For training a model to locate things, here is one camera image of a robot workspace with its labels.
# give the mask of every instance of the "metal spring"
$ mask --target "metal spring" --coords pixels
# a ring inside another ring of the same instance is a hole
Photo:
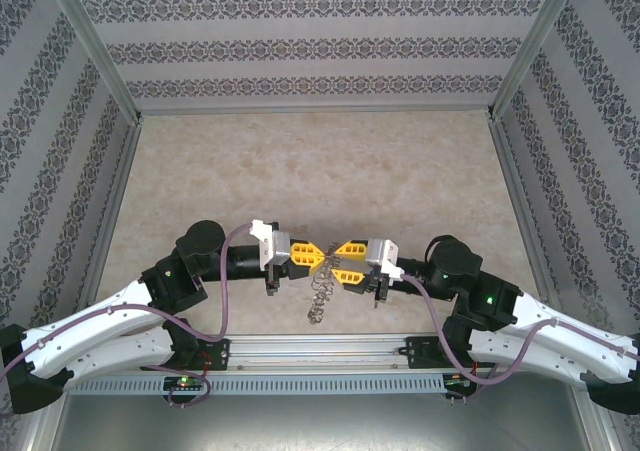
[[[322,322],[322,318],[324,316],[324,305],[331,301],[330,297],[333,295],[333,286],[335,284],[331,268],[337,267],[341,260],[339,256],[335,256],[333,253],[339,247],[339,243],[331,243],[325,254],[326,259],[324,260],[324,263],[322,263],[320,269],[313,275],[311,289],[316,293],[311,301],[309,314],[307,314],[311,324],[319,324]]]

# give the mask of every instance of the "enclosure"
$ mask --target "enclosure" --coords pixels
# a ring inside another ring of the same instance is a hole
[[[2,327],[114,295],[198,220],[230,231],[257,218],[325,250],[388,237],[412,258],[452,234],[549,306],[637,332],[640,0],[1,2]],[[218,285],[207,292],[183,316],[215,333]],[[336,288],[315,325],[311,278],[230,294],[229,333],[291,340],[291,356],[323,340],[367,355],[372,339],[434,331],[399,293],[374,309]],[[163,405],[71,393],[4,419],[0,442],[640,448],[636,416],[525,375],[466,407],[428,395]]]

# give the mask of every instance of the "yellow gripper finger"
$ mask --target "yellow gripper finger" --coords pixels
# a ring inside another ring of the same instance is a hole
[[[367,256],[367,245],[365,243],[347,241],[336,250],[335,254],[347,259],[364,261]]]
[[[309,274],[313,274],[324,263],[324,253],[313,243],[293,243],[291,245],[291,261],[298,266],[308,266]]]
[[[364,278],[364,273],[359,273],[358,271],[347,271],[344,269],[331,269],[331,272],[336,277],[338,282],[341,285],[352,284],[357,285],[360,284]]]

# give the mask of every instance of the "marble surface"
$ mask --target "marble surface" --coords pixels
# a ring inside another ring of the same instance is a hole
[[[201,219],[227,232],[254,218],[279,221],[321,248],[386,237],[419,258],[432,237],[453,234],[484,257],[483,269],[536,294],[482,111],[239,114],[146,118],[98,299],[169,254]],[[251,244],[239,238],[235,244]],[[229,333],[432,331],[421,298],[338,285],[324,319],[309,324],[310,279],[230,284]],[[203,332],[220,326],[219,285],[184,313]],[[442,319],[450,303],[438,303]]]

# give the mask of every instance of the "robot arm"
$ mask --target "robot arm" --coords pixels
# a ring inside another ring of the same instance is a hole
[[[259,244],[230,247],[227,276],[263,278],[269,295],[277,291],[281,278],[308,276],[324,261],[317,247],[291,239],[277,223],[255,220],[250,233]],[[147,309],[174,315],[206,299],[202,283],[220,280],[224,241],[218,223],[200,221],[176,241],[169,256],[115,295],[46,326],[25,330],[12,324],[0,330],[5,366],[35,348],[7,373],[14,413],[47,406],[64,390],[100,374],[160,364],[185,368],[199,349],[198,339]],[[120,309],[123,305],[142,309]],[[56,330],[77,320],[81,322],[46,343]],[[146,331],[131,334],[141,329]]]
[[[334,270],[345,289],[373,292],[376,302],[384,301],[388,290],[419,293],[409,282],[415,278],[430,298],[456,299],[442,338],[461,363],[513,365],[528,340],[519,369],[586,389],[594,402],[608,409],[640,413],[640,335],[606,332],[548,307],[517,286],[481,271],[482,258],[452,236],[436,238],[422,262],[397,257],[393,242],[386,240],[385,248],[379,241],[351,241],[337,251],[373,268]],[[442,351],[440,343],[441,357],[447,359]],[[434,358],[433,351],[428,354],[428,359]]]
[[[267,294],[273,295],[281,278],[308,276],[325,259],[316,246],[291,239],[277,223],[255,220],[250,234],[258,244],[230,247],[222,262],[224,231],[213,221],[201,221],[176,241],[169,256],[116,295],[57,323],[0,330],[5,366],[34,348],[6,373],[14,412],[24,414],[47,406],[65,390],[100,374],[161,364],[188,368],[199,340],[193,331],[176,325],[171,315],[206,299],[202,283],[220,280],[222,267],[229,280],[264,279]],[[519,364],[523,370],[586,388],[593,401],[609,409],[640,414],[635,336],[588,326],[481,271],[482,258],[457,239],[436,238],[423,261],[399,257],[397,245],[381,238],[350,241],[336,254],[347,258],[332,269],[336,279],[346,290],[375,293],[376,304],[384,302],[391,290],[423,294],[428,301],[456,300],[442,326],[440,348],[435,352],[414,348],[410,366],[419,360],[435,362],[434,367],[489,362],[515,368]],[[118,307],[122,305],[138,308]],[[152,310],[165,313],[166,318]],[[45,346],[56,330],[96,312],[102,314],[74,325]],[[537,330],[544,323],[553,325]],[[452,355],[443,352],[443,343],[448,343]],[[525,345],[528,352],[521,356]]]

